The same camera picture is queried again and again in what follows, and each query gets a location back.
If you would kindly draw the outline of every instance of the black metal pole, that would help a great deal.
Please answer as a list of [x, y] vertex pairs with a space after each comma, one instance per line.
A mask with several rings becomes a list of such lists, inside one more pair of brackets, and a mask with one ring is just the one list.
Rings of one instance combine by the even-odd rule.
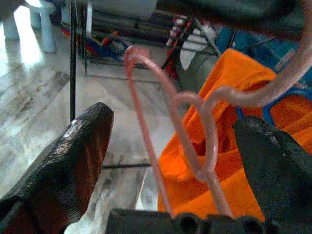
[[236, 32], [237, 32], [236, 30], [234, 30], [234, 29], [232, 30], [227, 48], [232, 48], [233, 47], [233, 43], [234, 43], [234, 40], [235, 40]]
[[[176, 40], [177, 40], [177, 46], [183, 46], [183, 43], [184, 43], [184, 40], [183, 39], [187, 39], [188, 38], [188, 36], [192, 33], [192, 31], [193, 31], [193, 29], [192, 29], [192, 27], [187, 27], [187, 25], [188, 25], [188, 21], [187, 22], [185, 22], [184, 24], [183, 24], [183, 26], [181, 27], [181, 31], [179, 31], [178, 32], [178, 34], [177, 34], [177, 36], [176, 36]], [[173, 58], [175, 58], [178, 54], [179, 54], [179, 50], [173, 50], [172, 52], [171, 52], [171, 54], [170, 54], [170, 56], [166, 59], [166, 61], [164, 62], [164, 64], [161, 66], [161, 69], [163, 70], [163, 69], [165, 69], [167, 66], [168, 66], [168, 64], [169, 64], [169, 62], [173, 59]]]
[[150, 163], [138, 163], [138, 164], [128, 164], [128, 165], [103, 165], [102, 169], [123, 169], [123, 168], [142, 168], [150, 167]]
[[83, 9], [83, 49], [84, 49], [84, 72], [87, 74], [87, 37], [86, 37], [87, 9]]
[[70, 121], [75, 119], [76, 109], [76, 6], [70, 5]]
[[221, 56], [221, 52], [219, 50], [219, 48], [215, 45], [214, 41], [212, 39], [210, 39], [208, 32], [204, 29], [203, 25], [200, 23], [200, 21], [194, 17], [194, 21], [197, 25], [197, 27], [200, 30], [200, 34], [203, 34], [206, 38], [206, 41], [211, 45], [211, 47], [213, 48], [213, 50], [215, 51], [215, 54], [220, 57]]
[[275, 40], [275, 39], [276, 39], [276, 37], [269, 38], [269, 39], [266, 39], [266, 40], [264, 40], [264, 41], [260, 41], [260, 42], [254, 43], [254, 44], [245, 46], [245, 47], [240, 48], [240, 49], [237, 49], [237, 50], [238, 50], [238, 51], [242, 51], [242, 50], [245, 50], [245, 49], [248, 49], [248, 48], [252, 48], [252, 47], [264, 45], [264, 44], [269, 43], [269, 42], [271, 42], [271, 41], [273, 41], [273, 40]]

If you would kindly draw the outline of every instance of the white plastic stool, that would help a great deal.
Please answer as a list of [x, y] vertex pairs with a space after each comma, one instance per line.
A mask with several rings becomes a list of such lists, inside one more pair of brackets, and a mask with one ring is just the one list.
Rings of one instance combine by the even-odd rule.
[[[31, 25], [36, 29], [40, 29], [41, 27], [43, 51], [47, 53], [56, 52], [57, 47], [49, 16], [55, 11], [53, 3], [45, 0], [26, 0], [24, 6], [28, 7], [30, 10]], [[19, 39], [13, 14], [3, 21], [3, 30], [5, 38]]]

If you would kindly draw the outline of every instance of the metal rack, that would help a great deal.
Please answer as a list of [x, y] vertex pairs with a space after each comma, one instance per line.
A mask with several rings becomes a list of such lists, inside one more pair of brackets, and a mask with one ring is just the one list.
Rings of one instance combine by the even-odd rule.
[[[184, 20], [180, 24], [173, 19]], [[200, 29], [200, 35], [207, 43], [194, 40], [188, 40], [189, 35], [193, 33], [195, 28]], [[118, 36], [112, 35], [112, 32], [118, 32]], [[173, 52], [162, 65], [164, 69], [168, 63], [179, 54], [181, 50], [194, 51], [207, 55], [220, 55], [219, 50], [211, 41], [209, 36], [203, 31], [200, 22], [190, 17], [181, 17], [163, 11], [155, 11], [149, 18], [121, 16], [108, 12], [101, 12], [93, 9], [91, 2], [87, 6], [77, 8], [75, 0], [71, 0], [71, 73], [70, 73], [70, 119], [75, 118], [75, 96], [76, 96], [76, 45], [78, 55], [84, 59], [85, 73], [87, 73], [88, 63], [101, 63], [114, 66], [122, 66], [123, 60], [118, 61], [111, 58], [103, 58], [87, 53], [87, 39], [94, 37], [109, 38], [112, 40], [120, 40], [131, 44], [144, 44], [148, 46], [156, 46], [161, 48], [172, 49]], [[166, 42], [171, 39], [173, 43], [167, 45]], [[199, 45], [211, 45], [214, 52], [199, 51], [191, 48], [183, 48], [184, 42], [192, 42]]]

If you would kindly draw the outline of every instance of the tiled floor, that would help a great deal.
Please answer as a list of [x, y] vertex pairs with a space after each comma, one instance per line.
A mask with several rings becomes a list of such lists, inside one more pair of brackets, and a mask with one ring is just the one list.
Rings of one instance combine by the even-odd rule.
[[[23, 175], [41, 150], [69, 124], [69, 52], [70, 42], [55, 28], [58, 50], [46, 54], [41, 49], [40, 32], [34, 33], [29, 11], [15, 12], [20, 40], [5, 41], [0, 27], [0, 197]], [[152, 57], [161, 63], [166, 52], [153, 48]], [[90, 64], [88, 75], [77, 60], [77, 115], [96, 102], [115, 112], [112, 137], [104, 163], [147, 162], [148, 157], [128, 83], [121, 67]], [[134, 71], [135, 79], [156, 80], [151, 72]], [[136, 82], [157, 155], [172, 133], [166, 99], [158, 84]], [[99, 234], [105, 230], [109, 210], [134, 208], [146, 169], [107, 170], [102, 172], [89, 208], [81, 221], [65, 233]], [[156, 205], [156, 188], [150, 182], [150, 207]]]

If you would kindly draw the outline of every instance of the stool leg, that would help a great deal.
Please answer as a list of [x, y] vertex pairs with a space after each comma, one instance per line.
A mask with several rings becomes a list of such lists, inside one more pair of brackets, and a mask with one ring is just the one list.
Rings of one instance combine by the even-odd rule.
[[47, 12], [41, 12], [41, 35], [43, 51], [47, 53], [56, 52], [57, 46], [55, 44], [50, 17]]
[[67, 6], [62, 7], [61, 12], [62, 12], [62, 21], [64, 23], [70, 24], [70, 11], [67, 8]]
[[30, 24], [35, 29], [41, 28], [41, 16], [40, 13], [31, 11], [30, 12]]
[[11, 14], [3, 20], [3, 31], [6, 39], [18, 40], [20, 39], [18, 28], [16, 27], [16, 22], [14, 15]]

